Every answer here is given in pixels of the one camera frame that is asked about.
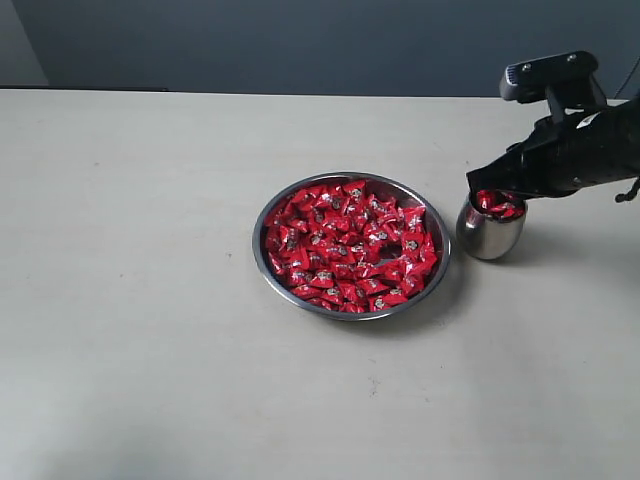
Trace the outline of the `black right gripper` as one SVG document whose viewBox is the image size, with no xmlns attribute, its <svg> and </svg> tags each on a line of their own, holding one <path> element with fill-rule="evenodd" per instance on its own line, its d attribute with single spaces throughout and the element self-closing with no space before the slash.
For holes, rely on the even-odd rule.
<svg viewBox="0 0 640 480">
<path fill-rule="evenodd" d="M 514 154 L 466 173 L 469 189 L 558 198 L 639 176 L 639 101 L 571 114 L 536 129 Z"/>
</svg>

